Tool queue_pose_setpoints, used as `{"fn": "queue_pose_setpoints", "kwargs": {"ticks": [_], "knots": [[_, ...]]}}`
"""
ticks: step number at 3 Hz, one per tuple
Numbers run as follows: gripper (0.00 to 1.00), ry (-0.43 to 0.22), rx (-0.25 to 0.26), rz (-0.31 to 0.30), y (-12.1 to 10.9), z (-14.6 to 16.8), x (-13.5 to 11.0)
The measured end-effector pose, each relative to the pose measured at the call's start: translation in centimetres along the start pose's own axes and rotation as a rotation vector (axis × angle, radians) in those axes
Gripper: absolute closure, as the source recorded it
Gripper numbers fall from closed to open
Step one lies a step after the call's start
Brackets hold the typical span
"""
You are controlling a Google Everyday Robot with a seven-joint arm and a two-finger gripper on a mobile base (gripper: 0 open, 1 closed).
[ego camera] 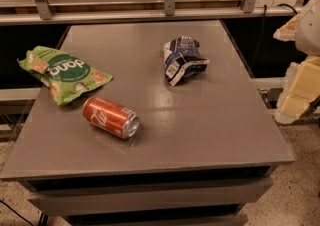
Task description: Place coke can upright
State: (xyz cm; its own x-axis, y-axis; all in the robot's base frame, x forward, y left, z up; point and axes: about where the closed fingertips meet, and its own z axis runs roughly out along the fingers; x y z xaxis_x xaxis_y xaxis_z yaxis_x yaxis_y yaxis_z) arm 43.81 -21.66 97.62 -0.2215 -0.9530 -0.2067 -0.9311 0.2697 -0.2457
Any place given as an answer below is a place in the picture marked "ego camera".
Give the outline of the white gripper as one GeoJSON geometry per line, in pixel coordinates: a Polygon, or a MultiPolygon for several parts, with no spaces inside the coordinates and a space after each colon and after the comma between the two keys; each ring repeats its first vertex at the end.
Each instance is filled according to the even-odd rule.
{"type": "Polygon", "coordinates": [[[300,16],[277,29],[273,38],[295,40],[298,50],[313,55],[300,64],[292,62],[286,71],[274,118],[280,124],[292,124],[320,96],[320,0],[309,0],[300,16]]]}

